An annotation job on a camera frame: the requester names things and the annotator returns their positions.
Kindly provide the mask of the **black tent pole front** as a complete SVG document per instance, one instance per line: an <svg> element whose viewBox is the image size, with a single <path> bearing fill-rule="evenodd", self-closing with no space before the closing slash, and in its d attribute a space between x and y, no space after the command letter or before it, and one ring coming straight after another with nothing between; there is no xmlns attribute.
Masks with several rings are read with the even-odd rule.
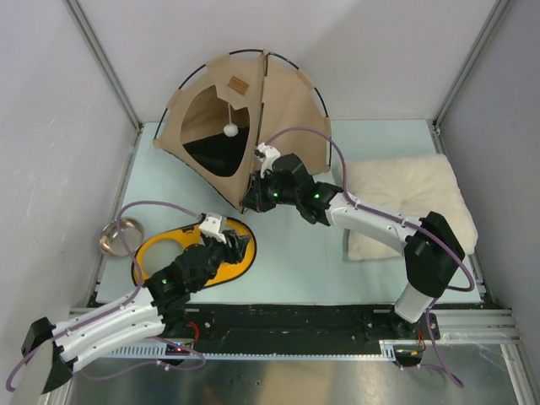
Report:
<svg viewBox="0 0 540 405"><path fill-rule="evenodd" d="M247 143L247 167L246 167L246 189L243 191L242 197L240 198L240 214L244 214L246 212L246 208L243 205L243 198L246 196L250 184L251 184L251 173L253 171L253 160L254 158L254 149L257 145L257 142L260 138L261 133L261 126L262 126L262 116L263 116L263 110L264 110L264 101L263 101L263 94L264 94L264 86L265 86L265 77L267 76L267 58L268 58L268 49L263 49L262 54L260 56L261 59L261 75L260 75L260 83L257 89L257 97L256 97L256 113L255 113L255 121L250 127L250 136L248 138Z"/></svg>

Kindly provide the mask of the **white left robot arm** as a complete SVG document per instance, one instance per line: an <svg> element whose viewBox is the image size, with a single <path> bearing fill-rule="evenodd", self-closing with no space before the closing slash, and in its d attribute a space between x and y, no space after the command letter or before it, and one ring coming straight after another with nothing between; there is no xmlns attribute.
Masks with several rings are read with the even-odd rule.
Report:
<svg viewBox="0 0 540 405"><path fill-rule="evenodd" d="M177 243L181 254L148 274L142 266L143 257L151 246L163 241ZM24 361L32 362L34 350L51 342L51 364L46 367L41 389L48 393L103 354L144 338L179 336L186 330L184 305L192 294L239 278L250 268L256 253L252 231L234 219L227 219L225 228L218 232L193 224L157 234L135 255L132 276L141 286L83 316L56 324L46 317L34 321L21 348Z"/></svg>

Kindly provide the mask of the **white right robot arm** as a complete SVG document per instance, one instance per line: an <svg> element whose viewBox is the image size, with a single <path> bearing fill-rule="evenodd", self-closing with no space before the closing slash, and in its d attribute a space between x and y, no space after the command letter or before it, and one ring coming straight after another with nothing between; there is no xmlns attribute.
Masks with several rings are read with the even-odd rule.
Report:
<svg viewBox="0 0 540 405"><path fill-rule="evenodd" d="M296 154L263 147L255 155L261 167L251 174L242 207L265 213L293 206L310 224L357 232L400 253L408 282L388 322L400 338L417 332L421 316L450 288L463 264L464 250L446 219L436 212L417 218L363 204L340 186L315 181Z"/></svg>

